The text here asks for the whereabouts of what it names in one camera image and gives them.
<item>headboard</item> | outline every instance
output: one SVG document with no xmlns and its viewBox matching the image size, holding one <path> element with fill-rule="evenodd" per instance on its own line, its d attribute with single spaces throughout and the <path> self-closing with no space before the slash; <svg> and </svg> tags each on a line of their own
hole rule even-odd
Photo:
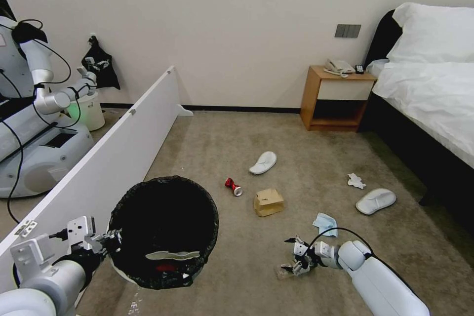
<svg viewBox="0 0 474 316">
<path fill-rule="evenodd" d="M 395 10 L 385 14 L 375 30 L 374 38 L 370 44 L 369 52 L 365 58 L 364 68 L 376 59 L 385 59 L 387 54 L 401 36 L 401 27 L 392 18 Z"/>
</svg>

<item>white slipper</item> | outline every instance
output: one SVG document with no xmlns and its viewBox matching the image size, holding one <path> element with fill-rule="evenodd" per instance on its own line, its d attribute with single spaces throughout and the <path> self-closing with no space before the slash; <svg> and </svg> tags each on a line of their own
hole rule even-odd
<svg viewBox="0 0 474 316">
<path fill-rule="evenodd" d="M 374 189 L 367 193 L 356 204 L 355 208 L 366 215 L 392 205 L 396 201 L 395 194 L 388 189 Z"/>
<path fill-rule="evenodd" d="M 263 152 L 253 167 L 249 168 L 252 174 L 262 174 L 269 170 L 277 162 L 277 155 L 273 152 Z"/>
</svg>

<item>baseboard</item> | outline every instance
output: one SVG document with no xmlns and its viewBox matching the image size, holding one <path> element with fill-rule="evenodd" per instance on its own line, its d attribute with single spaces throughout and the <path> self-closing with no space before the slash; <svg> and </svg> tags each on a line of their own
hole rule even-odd
<svg viewBox="0 0 474 316">
<path fill-rule="evenodd" d="M 130 109 L 133 104 L 123 103 L 100 103 L 100 107 L 103 109 Z"/>
<path fill-rule="evenodd" d="M 208 106 L 208 105 L 183 105 L 191 111 L 234 111 L 234 112 L 268 112 L 279 114 L 299 114 L 300 108 L 269 108 L 256 106 Z"/>
</svg>

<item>crumpled tissue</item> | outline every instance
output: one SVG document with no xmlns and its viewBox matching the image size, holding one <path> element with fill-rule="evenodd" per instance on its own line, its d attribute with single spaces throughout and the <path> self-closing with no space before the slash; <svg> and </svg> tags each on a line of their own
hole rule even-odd
<svg viewBox="0 0 474 316">
<path fill-rule="evenodd" d="M 323 233 L 327 229 L 337 227 L 336 220 L 331 216 L 326 215 L 322 212 L 318 213 L 316 219 L 313 222 L 313 226 L 319 227 L 319 233 Z M 328 231 L 323 236 L 334 236 L 337 237 L 337 230 Z"/>
<path fill-rule="evenodd" d="M 362 178 L 358 177 L 354 173 L 348 174 L 349 180 L 347 185 L 352 185 L 353 187 L 364 189 L 365 184 L 362 182 Z"/>
</svg>

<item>plastic bag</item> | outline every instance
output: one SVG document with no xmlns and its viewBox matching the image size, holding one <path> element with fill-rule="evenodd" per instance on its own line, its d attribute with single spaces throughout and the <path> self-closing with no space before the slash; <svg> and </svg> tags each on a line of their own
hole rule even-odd
<svg viewBox="0 0 474 316">
<path fill-rule="evenodd" d="M 112 66 L 112 56 L 100 46 L 96 36 L 89 38 L 90 50 L 82 59 L 82 65 L 97 76 L 97 88 L 113 86 L 120 90 L 119 80 Z"/>
</svg>

